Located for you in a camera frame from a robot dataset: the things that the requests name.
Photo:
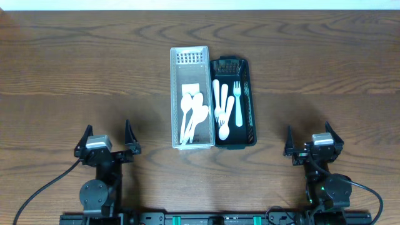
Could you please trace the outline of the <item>pale pink plastic fork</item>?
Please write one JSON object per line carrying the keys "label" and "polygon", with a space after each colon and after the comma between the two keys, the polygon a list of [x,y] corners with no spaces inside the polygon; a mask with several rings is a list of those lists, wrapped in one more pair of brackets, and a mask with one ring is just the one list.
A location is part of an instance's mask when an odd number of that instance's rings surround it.
{"label": "pale pink plastic fork", "polygon": [[220,104],[220,84],[217,79],[212,81],[212,87],[214,91],[214,100],[215,100],[215,109],[214,109],[214,117],[216,122],[219,122],[219,115],[222,112],[221,104]]}

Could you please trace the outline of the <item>white plastic spoon angled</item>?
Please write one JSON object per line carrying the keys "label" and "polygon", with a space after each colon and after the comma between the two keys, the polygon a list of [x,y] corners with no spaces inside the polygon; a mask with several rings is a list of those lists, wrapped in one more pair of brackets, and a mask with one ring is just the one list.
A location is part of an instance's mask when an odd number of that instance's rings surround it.
{"label": "white plastic spoon angled", "polygon": [[186,143],[189,139],[188,134],[189,134],[189,130],[191,128],[191,125],[192,125],[192,122],[194,119],[194,113],[195,113],[196,109],[201,107],[202,105],[203,105],[203,94],[199,92],[192,99],[192,104],[191,104],[192,116],[191,116],[191,118],[189,120],[189,124],[187,125],[187,128],[184,132],[184,139],[183,139],[182,145],[186,145]]}

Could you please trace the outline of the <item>white plastic fork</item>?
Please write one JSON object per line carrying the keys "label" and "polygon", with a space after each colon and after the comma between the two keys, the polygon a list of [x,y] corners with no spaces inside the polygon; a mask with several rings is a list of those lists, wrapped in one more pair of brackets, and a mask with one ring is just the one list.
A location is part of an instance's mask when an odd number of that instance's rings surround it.
{"label": "white plastic fork", "polygon": [[226,121],[226,101],[228,97],[228,85],[223,84],[221,86],[221,112],[219,114],[219,127],[221,127]]}

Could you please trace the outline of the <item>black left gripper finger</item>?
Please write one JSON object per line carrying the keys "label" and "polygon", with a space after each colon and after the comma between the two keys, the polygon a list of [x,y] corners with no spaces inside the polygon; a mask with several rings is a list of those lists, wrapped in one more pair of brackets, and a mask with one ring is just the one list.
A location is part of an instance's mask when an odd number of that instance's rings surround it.
{"label": "black left gripper finger", "polygon": [[131,127],[131,123],[128,119],[126,120],[124,139],[125,139],[125,146],[127,146],[130,150],[140,150],[140,144],[135,138],[135,135]]}
{"label": "black left gripper finger", "polygon": [[80,151],[86,147],[86,143],[88,141],[88,138],[93,135],[93,127],[89,124],[82,135],[82,138],[78,142],[76,146],[76,151]]}

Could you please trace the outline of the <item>mint green plastic fork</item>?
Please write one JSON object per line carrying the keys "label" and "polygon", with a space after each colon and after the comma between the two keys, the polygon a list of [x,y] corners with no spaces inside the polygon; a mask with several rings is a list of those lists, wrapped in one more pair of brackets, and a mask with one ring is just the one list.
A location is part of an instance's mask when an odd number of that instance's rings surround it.
{"label": "mint green plastic fork", "polygon": [[241,85],[239,81],[234,82],[234,87],[233,87],[233,94],[236,99],[236,117],[235,117],[235,123],[237,127],[241,127],[243,125],[243,116],[241,112],[241,102],[240,102],[240,96],[241,96]]}

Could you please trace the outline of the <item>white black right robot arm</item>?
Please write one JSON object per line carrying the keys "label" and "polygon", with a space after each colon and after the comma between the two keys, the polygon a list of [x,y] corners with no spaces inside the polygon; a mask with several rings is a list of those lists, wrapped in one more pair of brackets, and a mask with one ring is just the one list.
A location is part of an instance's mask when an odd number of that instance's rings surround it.
{"label": "white black right robot arm", "polygon": [[292,129],[287,129],[284,156],[292,158],[294,166],[302,166],[306,179],[306,197],[310,206],[304,215],[341,211],[350,205],[352,187],[349,177],[329,172],[328,164],[334,162],[343,150],[344,141],[325,123],[325,132],[313,134],[303,147],[294,145]]}

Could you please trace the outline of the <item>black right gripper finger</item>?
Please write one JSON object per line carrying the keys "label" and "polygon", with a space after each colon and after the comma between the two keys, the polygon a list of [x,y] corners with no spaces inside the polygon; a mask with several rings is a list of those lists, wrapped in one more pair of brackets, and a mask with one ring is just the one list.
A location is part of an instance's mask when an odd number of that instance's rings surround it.
{"label": "black right gripper finger", "polygon": [[327,121],[325,122],[325,130],[327,133],[331,134],[335,145],[344,145],[344,141],[338,136],[338,134],[334,131],[334,129]]}
{"label": "black right gripper finger", "polygon": [[291,126],[287,127],[287,139],[284,146],[284,155],[292,155],[294,152],[294,143]]}

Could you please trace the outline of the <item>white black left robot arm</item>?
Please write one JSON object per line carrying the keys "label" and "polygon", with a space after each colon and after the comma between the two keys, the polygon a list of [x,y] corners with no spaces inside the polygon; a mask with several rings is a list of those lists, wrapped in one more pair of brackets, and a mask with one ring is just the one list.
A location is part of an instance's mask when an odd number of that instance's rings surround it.
{"label": "white black left robot arm", "polygon": [[120,213],[122,165],[133,162],[134,156],[141,154],[129,120],[126,120],[124,144],[126,150],[113,152],[110,138],[93,134],[93,127],[89,125],[75,147],[74,156],[83,165],[96,169],[96,178],[86,182],[79,193],[86,217],[111,218]]}

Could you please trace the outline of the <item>white plastic spoon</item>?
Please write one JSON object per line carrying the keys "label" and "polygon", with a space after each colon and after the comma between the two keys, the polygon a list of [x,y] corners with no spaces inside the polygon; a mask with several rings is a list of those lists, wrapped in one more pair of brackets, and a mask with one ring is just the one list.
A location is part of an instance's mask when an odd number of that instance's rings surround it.
{"label": "white plastic spoon", "polygon": [[229,96],[227,99],[226,113],[224,115],[223,123],[219,127],[219,139],[224,141],[229,136],[229,118],[234,106],[235,98],[233,96]]}
{"label": "white plastic spoon", "polygon": [[191,128],[189,130],[189,142],[192,143],[193,142],[193,138],[194,138],[194,132],[195,132],[195,128],[196,126],[203,122],[207,116],[209,114],[209,107],[207,105],[203,105],[199,108],[196,109],[195,113],[194,113],[194,119],[192,121],[192,125]]}
{"label": "white plastic spoon", "polygon": [[186,128],[186,115],[191,109],[191,103],[192,103],[192,96],[189,93],[184,94],[181,99],[181,109],[183,111],[183,117],[181,124],[180,143],[183,143],[184,132]]}

